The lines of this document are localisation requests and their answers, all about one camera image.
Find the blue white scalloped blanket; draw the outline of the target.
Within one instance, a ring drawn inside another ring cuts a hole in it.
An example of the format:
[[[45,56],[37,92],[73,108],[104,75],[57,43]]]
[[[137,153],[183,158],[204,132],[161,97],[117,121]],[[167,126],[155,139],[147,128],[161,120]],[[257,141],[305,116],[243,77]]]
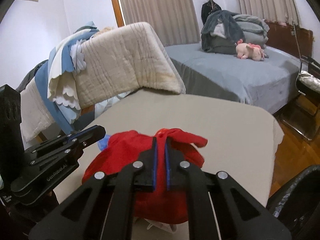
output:
[[[40,97],[58,126],[66,133],[81,113],[75,78],[86,69],[81,45],[99,30],[93,22],[80,27],[63,39],[49,54],[49,59],[35,74]]]

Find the beige tablecloth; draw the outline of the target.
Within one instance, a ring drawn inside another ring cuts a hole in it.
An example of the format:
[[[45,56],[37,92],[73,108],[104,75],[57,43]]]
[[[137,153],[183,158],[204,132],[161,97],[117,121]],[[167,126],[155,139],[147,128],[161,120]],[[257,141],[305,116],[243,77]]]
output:
[[[203,156],[205,172],[226,172],[261,205],[268,201],[283,132],[272,114],[260,107],[141,89],[120,100],[94,123],[107,135],[136,131],[167,138],[169,146],[173,145],[174,130],[189,133],[186,142]]]

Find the red cloth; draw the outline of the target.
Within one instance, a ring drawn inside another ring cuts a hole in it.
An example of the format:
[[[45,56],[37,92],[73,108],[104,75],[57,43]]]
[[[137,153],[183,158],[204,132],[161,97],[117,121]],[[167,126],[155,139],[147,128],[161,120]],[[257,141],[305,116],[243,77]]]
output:
[[[90,163],[82,177],[85,183],[95,172],[106,175],[120,172],[136,161],[140,153],[150,150],[156,158],[156,180],[153,192],[136,194],[133,215],[166,224],[181,224],[188,221],[186,194],[182,191],[169,191],[166,182],[165,143],[170,140],[171,147],[183,153],[185,160],[202,167],[204,157],[198,148],[207,145],[208,140],[199,135],[185,132],[179,128],[160,129],[152,137],[131,130],[112,135],[108,147],[101,151]]]

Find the black lined trash bin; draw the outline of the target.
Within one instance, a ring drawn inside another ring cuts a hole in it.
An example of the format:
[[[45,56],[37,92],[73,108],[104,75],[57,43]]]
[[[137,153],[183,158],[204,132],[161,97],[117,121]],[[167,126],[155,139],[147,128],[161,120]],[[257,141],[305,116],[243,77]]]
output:
[[[319,165],[311,165],[277,190],[266,209],[291,232],[292,239],[320,239]]]

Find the black cantilever chair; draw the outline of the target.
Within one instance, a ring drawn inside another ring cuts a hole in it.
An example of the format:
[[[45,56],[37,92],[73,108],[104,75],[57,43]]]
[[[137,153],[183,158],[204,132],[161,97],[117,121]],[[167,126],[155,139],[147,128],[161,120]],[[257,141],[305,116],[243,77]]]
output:
[[[319,63],[310,56],[302,54],[297,34],[297,25],[293,24],[293,35],[296,40],[300,60],[295,88],[299,97],[284,107],[280,120],[289,128],[302,135],[306,140],[312,141],[319,130],[319,92],[311,89],[301,80],[302,68],[305,64],[312,70],[311,74],[319,78]]]

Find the beige quilted blanket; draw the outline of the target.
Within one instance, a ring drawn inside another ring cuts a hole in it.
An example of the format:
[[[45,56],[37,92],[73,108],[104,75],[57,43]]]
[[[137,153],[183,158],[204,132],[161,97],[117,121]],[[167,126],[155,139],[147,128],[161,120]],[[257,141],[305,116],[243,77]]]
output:
[[[146,22],[98,31],[82,43],[81,52],[86,69],[75,78],[81,112],[143,87],[185,93],[174,64],[153,27]],[[35,77],[21,92],[21,116],[25,141],[57,124],[40,97]]]

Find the bed with grey sheet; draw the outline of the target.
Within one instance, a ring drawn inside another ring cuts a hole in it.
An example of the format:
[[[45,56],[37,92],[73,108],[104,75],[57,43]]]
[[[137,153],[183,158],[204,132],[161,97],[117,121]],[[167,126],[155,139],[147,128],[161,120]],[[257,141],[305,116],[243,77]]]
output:
[[[273,114],[298,96],[299,59],[267,47],[256,62],[235,55],[206,53],[199,43],[166,47],[186,93],[261,107]]]

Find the dark wooden headboard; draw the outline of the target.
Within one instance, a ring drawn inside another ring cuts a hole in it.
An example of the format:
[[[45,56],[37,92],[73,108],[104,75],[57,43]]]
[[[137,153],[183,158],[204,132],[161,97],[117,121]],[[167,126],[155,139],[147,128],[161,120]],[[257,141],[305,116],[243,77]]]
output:
[[[284,51],[296,58],[299,55],[312,57],[313,32],[308,29],[287,23],[278,23],[265,20],[269,26],[266,45]]]

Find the right beige curtain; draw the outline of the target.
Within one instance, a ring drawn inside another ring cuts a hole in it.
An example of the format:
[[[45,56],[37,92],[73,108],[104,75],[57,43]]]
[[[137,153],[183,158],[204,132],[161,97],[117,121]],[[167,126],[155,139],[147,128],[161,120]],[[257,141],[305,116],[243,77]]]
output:
[[[299,15],[294,0],[239,0],[242,14],[257,16],[276,23],[299,25]]]

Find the pink plush pig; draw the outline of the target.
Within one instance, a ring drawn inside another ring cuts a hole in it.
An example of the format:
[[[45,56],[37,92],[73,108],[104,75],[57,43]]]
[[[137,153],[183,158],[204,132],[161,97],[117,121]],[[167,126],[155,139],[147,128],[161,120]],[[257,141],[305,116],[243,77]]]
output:
[[[264,50],[256,44],[245,43],[240,39],[236,44],[236,56],[239,59],[252,59],[253,61],[264,61],[266,55]]]

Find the beige curtain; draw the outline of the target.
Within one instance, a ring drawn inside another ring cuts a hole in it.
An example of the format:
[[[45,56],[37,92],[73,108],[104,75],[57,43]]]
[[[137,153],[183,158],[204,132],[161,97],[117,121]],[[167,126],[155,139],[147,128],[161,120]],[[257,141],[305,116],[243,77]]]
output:
[[[276,23],[299,25],[299,15],[294,0],[239,0],[242,14],[257,16]]]
[[[120,0],[126,24],[149,23],[164,46],[200,42],[193,0]]]

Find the blue plastic bag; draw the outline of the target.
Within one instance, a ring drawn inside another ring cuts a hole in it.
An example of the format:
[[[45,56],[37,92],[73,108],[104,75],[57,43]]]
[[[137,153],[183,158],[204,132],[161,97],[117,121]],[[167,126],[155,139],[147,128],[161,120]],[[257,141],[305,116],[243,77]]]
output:
[[[104,149],[106,149],[108,147],[108,141],[110,139],[110,135],[106,134],[103,139],[100,139],[98,142],[97,142],[97,145],[98,145],[98,148],[100,151],[103,151]]]

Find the left beige curtain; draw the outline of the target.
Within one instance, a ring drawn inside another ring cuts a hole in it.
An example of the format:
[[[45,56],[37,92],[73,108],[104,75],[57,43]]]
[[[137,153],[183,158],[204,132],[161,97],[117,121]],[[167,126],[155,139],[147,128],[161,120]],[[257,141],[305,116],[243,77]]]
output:
[[[193,0],[120,0],[126,24],[149,23],[164,46],[200,42]]]

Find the silver chair cushion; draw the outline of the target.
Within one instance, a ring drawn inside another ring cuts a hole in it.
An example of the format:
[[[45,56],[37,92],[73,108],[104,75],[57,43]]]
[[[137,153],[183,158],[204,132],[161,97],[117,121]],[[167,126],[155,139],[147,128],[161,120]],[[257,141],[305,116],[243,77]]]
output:
[[[314,92],[320,93],[320,80],[307,71],[302,70],[298,75],[299,81]]]

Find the folded grey duvet pile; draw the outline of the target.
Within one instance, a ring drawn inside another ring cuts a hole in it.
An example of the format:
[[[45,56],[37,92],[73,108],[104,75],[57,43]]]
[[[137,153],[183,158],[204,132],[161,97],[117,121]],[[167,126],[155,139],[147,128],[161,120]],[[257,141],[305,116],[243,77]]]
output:
[[[266,48],[267,34],[270,28],[262,19],[246,14],[238,14],[233,18],[242,29],[246,43],[259,45],[263,49]]]

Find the dark grey fleece jacket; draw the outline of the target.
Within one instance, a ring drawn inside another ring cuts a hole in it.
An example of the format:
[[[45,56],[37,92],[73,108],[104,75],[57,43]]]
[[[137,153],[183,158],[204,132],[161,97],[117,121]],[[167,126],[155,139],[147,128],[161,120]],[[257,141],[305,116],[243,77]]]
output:
[[[219,10],[210,14],[201,30],[201,46],[206,53],[236,54],[239,40],[245,40],[244,32],[234,19],[237,13]]]

